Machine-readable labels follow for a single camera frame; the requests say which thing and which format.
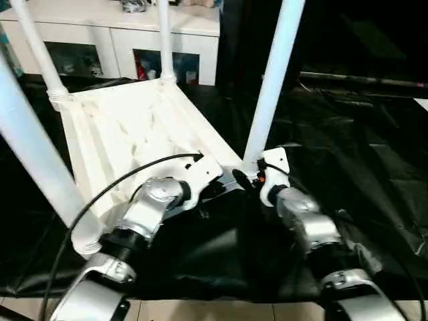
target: white cabinet door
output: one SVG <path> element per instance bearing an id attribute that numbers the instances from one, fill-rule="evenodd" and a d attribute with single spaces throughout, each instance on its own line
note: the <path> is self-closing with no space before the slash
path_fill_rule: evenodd
<path id="1" fill-rule="evenodd" d="M 120 76 L 137 79 L 137 65 L 141 62 L 136 62 L 136 58 L 139 54 L 142 56 L 146 55 L 146 57 L 153 57 L 155 54 L 159 54 L 161 50 L 159 32 L 112 28 L 111 33 Z M 183 63 L 191 66 L 195 59 L 198 61 L 197 70 L 189 70 L 187 71 L 187 75 L 184 72 L 181 77 L 186 78 L 187 76 L 187 79 L 182 80 L 189 82 L 189 76 L 190 78 L 194 77 L 194 72 L 196 72 L 197 83 L 213 86 L 215 84 L 215 72 L 217 69 L 219 38 L 172 33 L 171 41 L 175 63 L 177 60 L 180 60 L 180 62 L 188 60 Z M 192 57 L 186 59 L 188 57 L 185 57 L 185 54 L 189 54 Z M 150 69 L 156 71 L 156 75 L 159 77 L 159 70 L 156 70 L 158 69 L 158 63 L 152 62 L 152 65 L 157 65 L 155 68 L 150 67 Z"/>
<path id="2" fill-rule="evenodd" d="M 17 21 L 2 21 L 1 24 L 23 71 L 40 74 L 20 24 Z M 102 71 L 99 77 L 120 77 L 109 28 L 61 23 L 36 23 L 36 27 L 59 73 L 69 74 L 72 68 L 83 70 L 83 65 L 93 70 L 98 65 Z"/>

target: white furniture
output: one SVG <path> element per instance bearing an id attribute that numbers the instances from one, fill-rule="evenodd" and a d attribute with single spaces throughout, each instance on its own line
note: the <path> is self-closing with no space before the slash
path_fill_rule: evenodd
<path id="1" fill-rule="evenodd" d="M 120 2 L 113 0 L 29 0 L 28 7 L 43 41 L 95 46 L 104 78 L 136 79 L 134 49 L 161 50 L 156 7 L 132 14 L 124 13 Z M 219 9 L 170 6 L 169 19 L 172 51 L 198 55 L 199 84 L 214 85 Z M 23 71 L 40 74 L 17 20 L 14 9 L 0 13 L 0 22 Z"/>
<path id="2" fill-rule="evenodd" d="M 249 172 L 247 176 L 251 178 L 252 165 L 259 155 L 254 154 L 251 158 L 246 151 L 246 162 L 243 164 L 175 84 L 168 19 L 171 10 L 167 0 L 158 2 L 163 68 L 160 79 L 74 94 L 68 93 L 56 73 L 48 50 L 36 31 L 37 25 L 31 18 L 26 1 L 10 1 L 19 16 L 19 24 L 25 31 L 26 40 L 41 67 L 52 106 L 61 113 L 79 191 L 72 184 L 71 176 L 47 139 L 1 53 L 0 131 L 67 226 L 76 219 L 84 198 L 91 199 L 122 173 L 162 156 L 182 152 L 202 152 L 204 155 L 215 157 L 224 172 L 220 180 L 227 185 L 228 191 L 238 188 L 232 170 L 243 169 L 244 172 L 247 170 Z M 91 6 L 96 1 L 91 0 L 88 5 Z M 277 59 L 290 56 L 292 49 L 290 44 L 294 42 L 299 19 L 288 20 L 289 27 L 285 27 L 283 22 L 287 17 L 301 16 L 303 2 L 304 0 L 283 0 L 262 87 L 269 88 L 267 85 L 272 84 L 272 80 L 282 81 L 272 72 L 272 68 L 275 67 Z M 264 130 L 270 129 L 272 123 L 270 114 L 275 112 L 275 108 L 270 104 L 276 105 L 278 102 L 276 88 L 280 87 L 278 84 L 272 85 L 272 92 L 262 90 L 261 95 L 272 94 L 275 99 L 262 100 L 262 104 L 259 101 L 253 128 L 260 127 L 261 122 L 266 122 L 268 126 L 263 126 Z M 266 107 L 267 115 L 263 114 L 262 106 Z M 255 150 L 253 145 L 264 144 L 265 136 L 267 133 L 262 130 L 260 138 L 251 135 L 247 150 Z M 113 209 L 112 205 L 126 201 L 135 187 L 147 177 L 172 176 L 180 179 L 182 173 L 186 171 L 187 162 L 183 163 L 182 159 L 177 159 L 170 160 L 170 163 L 164 166 L 155 165 L 149 172 L 139 172 L 131 182 L 124 181 L 127 186 L 121 183 L 112 193 L 105 195 L 104 199 L 92 208 L 93 212 L 87 213 L 73 230 L 74 249 L 82 255 L 97 252 L 100 248 L 98 240 L 104 227 L 100 221 L 109 218 L 106 210 Z"/>

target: black tablecloth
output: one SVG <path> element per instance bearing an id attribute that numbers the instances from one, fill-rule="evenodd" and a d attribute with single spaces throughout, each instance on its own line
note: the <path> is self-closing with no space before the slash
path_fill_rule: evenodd
<path id="1" fill-rule="evenodd" d="M 59 114 L 39 84 L 23 87 L 70 165 Z M 242 155 L 256 98 L 225 96 L 204 86 L 185 92 Z M 285 146 L 292 174 L 382 263 L 376 278 L 394 298 L 415 298 L 396 257 L 428 289 L 426 124 L 428 112 L 411 99 L 289 92 L 280 99 L 267 144 Z M 0 296 L 41 296 L 65 227 L 3 141 L 0 147 L 5 204 Z M 142 260 L 146 267 L 130 289 L 134 298 L 295 302 L 318 297 L 292 238 L 256 195 L 243 191 L 168 220 Z M 54 296 L 83 264 L 70 247 Z"/>

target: floor tile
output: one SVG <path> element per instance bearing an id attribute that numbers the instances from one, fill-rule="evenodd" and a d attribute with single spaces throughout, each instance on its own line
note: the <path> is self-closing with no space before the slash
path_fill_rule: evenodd
<path id="1" fill-rule="evenodd" d="M 143 302 L 138 321 L 274 321 L 271 304 L 240 301 Z"/>
<path id="2" fill-rule="evenodd" d="M 131 304 L 129 307 L 129 311 L 126 315 L 125 321 L 137 321 L 138 320 L 138 314 L 140 313 L 140 300 L 129 300 L 129 303 Z"/>
<path id="3" fill-rule="evenodd" d="M 274 304 L 276 321 L 324 321 L 324 310 L 315 303 Z"/>
<path id="4" fill-rule="evenodd" d="M 419 301 L 397 301 L 409 321 L 420 321 L 421 307 Z M 425 309 L 428 308 L 428 301 L 425 301 Z"/>
<path id="5" fill-rule="evenodd" d="M 50 315 L 53 312 L 57 301 L 57 299 L 49 300 L 47 305 L 47 315 Z M 33 320 L 37 320 L 40 304 L 41 299 L 5 298 L 2 302 L 2 306 Z"/>

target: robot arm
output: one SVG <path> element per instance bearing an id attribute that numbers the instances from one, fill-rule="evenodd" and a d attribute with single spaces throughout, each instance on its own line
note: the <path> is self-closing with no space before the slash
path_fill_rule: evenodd
<path id="1" fill-rule="evenodd" d="M 138 188 L 110 233 L 100 240 L 101 250 L 94 254 L 74 280 L 51 321 L 121 321 L 129 303 L 123 294 L 104 286 L 90 274 L 108 279 L 116 285 L 131 284 L 143 264 L 165 215 L 177 208 L 193 208 L 201 191 L 223 174 L 214 158 L 204 156 L 187 170 L 184 180 L 171 177 L 151 178 Z"/>
<path id="2" fill-rule="evenodd" d="M 263 153 L 266 163 L 288 173 L 282 148 Z M 261 199 L 275 206 L 294 234 L 321 290 L 326 319 L 334 321 L 405 321 L 344 242 L 333 220 L 320 212 L 310 196 L 291 187 L 280 171 L 268 168 Z"/>

